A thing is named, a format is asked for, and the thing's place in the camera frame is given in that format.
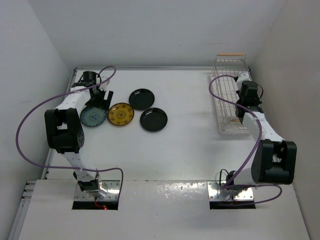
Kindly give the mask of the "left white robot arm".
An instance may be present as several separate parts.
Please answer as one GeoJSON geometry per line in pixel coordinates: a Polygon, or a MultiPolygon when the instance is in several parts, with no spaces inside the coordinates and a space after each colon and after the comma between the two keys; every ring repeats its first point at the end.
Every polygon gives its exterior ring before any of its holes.
{"type": "Polygon", "coordinates": [[[113,92],[106,94],[105,86],[99,86],[101,82],[99,73],[85,71],[71,86],[71,94],[44,113],[48,146],[67,159],[80,190],[99,200],[108,190],[84,151],[83,127],[98,127],[107,118],[113,92]]]}

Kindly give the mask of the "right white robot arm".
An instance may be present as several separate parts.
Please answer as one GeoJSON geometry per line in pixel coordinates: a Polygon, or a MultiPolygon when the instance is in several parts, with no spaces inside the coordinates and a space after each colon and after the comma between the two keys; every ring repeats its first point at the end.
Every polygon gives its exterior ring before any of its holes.
{"type": "Polygon", "coordinates": [[[259,85],[251,80],[237,80],[238,101],[235,114],[255,140],[245,162],[226,178],[231,185],[290,185],[294,180],[297,145],[286,141],[271,127],[260,107],[259,85]]]}

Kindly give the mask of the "blue floral green plate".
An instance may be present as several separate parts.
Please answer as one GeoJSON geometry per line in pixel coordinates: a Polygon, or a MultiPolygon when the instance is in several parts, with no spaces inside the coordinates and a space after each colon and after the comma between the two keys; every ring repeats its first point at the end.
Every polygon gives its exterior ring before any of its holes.
{"type": "Polygon", "coordinates": [[[88,128],[100,126],[107,118],[107,112],[104,109],[87,106],[80,113],[80,122],[88,128]]]}

